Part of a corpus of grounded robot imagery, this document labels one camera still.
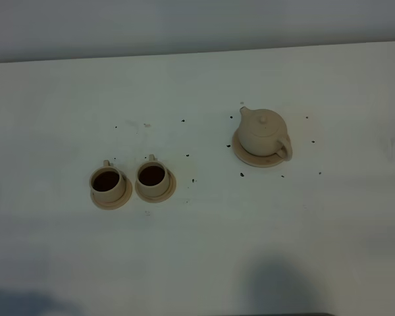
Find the tan teapot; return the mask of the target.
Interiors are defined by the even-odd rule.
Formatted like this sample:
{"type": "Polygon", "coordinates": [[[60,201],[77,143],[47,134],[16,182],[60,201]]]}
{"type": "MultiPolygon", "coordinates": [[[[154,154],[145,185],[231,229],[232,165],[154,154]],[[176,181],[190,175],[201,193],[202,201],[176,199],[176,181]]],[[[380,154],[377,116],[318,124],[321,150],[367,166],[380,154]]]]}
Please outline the tan teapot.
{"type": "Polygon", "coordinates": [[[278,155],[289,161],[293,151],[284,119],[269,109],[240,108],[241,121],[236,131],[238,143],[254,157],[278,155]]]}

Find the tan teapot saucer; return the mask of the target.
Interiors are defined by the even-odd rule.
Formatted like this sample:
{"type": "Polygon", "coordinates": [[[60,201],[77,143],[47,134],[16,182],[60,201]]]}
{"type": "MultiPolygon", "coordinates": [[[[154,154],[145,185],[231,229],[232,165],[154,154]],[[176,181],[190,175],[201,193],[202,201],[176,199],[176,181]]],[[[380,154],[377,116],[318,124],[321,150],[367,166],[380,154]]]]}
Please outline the tan teapot saucer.
{"type": "Polygon", "coordinates": [[[248,153],[238,139],[238,132],[235,131],[232,137],[232,150],[234,154],[247,165],[258,168],[269,168],[283,163],[286,159],[274,153],[269,156],[260,157],[248,153]]]}

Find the tan right saucer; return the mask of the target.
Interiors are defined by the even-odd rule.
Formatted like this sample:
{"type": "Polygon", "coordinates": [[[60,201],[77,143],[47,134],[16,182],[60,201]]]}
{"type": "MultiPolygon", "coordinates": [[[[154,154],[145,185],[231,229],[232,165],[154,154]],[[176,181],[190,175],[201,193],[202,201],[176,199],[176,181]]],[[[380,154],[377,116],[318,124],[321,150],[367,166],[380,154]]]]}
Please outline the tan right saucer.
{"type": "Polygon", "coordinates": [[[176,190],[176,178],[171,171],[168,171],[169,177],[169,186],[165,192],[163,192],[159,196],[151,197],[144,194],[144,191],[141,189],[140,182],[137,180],[135,182],[135,191],[140,199],[148,203],[161,203],[167,199],[169,199],[176,190]]]}

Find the tan right teacup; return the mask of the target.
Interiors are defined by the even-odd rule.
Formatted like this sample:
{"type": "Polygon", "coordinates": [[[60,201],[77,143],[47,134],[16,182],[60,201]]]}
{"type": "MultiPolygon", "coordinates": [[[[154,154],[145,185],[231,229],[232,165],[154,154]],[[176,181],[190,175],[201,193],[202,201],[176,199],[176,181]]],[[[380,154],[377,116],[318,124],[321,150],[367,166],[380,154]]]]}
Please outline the tan right teacup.
{"type": "Polygon", "coordinates": [[[136,180],[140,182],[144,194],[151,197],[161,195],[169,186],[168,170],[153,154],[139,166],[136,180]]]}

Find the tan teacup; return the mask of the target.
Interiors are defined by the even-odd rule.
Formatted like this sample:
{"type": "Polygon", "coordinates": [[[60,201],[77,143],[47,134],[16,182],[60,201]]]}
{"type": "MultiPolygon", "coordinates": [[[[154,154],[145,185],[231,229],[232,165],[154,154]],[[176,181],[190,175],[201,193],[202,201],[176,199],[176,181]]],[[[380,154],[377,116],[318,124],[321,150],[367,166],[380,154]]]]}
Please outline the tan teacup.
{"type": "Polygon", "coordinates": [[[161,195],[169,186],[168,170],[153,154],[139,166],[136,180],[140,182],[144,194],[151,197],[161,195]]]}
{"type": "Polygon", "coordinates": [[[98,199],[102,201],[114,201],[125,188],[122,173],[108,160],[104,160],[103,166],[90,176],[90,190],[98,194],[98,199]]]}

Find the tan left saucer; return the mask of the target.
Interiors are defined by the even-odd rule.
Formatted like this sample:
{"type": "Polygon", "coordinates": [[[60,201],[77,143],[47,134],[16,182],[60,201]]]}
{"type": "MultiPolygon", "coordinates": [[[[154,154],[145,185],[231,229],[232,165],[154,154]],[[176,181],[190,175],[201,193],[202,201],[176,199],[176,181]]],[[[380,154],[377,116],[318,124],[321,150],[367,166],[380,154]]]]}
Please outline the tan left saucer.
{"type": "Polygon", "coordinates": [[[122,207],[125,203],[128,202],[132,195],[132,184],[129,181],[129,179],[124,179],[124,183],[126,185],[126,188],[124,189],[123,193],[121,196],[114,201],[102,201],[98,199],[98,194],[95,194],[93,191],[90,192],[90,197],[93,202],[93,204],[104,210],[114,210],[118,209],[119,207],[122,207]]]}

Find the tan left teacup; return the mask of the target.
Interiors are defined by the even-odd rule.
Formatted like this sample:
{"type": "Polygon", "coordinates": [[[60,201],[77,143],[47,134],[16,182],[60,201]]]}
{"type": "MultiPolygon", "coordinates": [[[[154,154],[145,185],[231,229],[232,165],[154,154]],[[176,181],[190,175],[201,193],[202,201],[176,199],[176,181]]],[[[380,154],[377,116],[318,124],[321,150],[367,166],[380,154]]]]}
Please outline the tan left teacup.
{"type": "Polygon", "coordinates": [[[114,201],[125,188],[122,173],[108,160],[104,160],[103,166],[90,176],[90,190],[98,194],[98,199],[102,201],[114,201]]]}

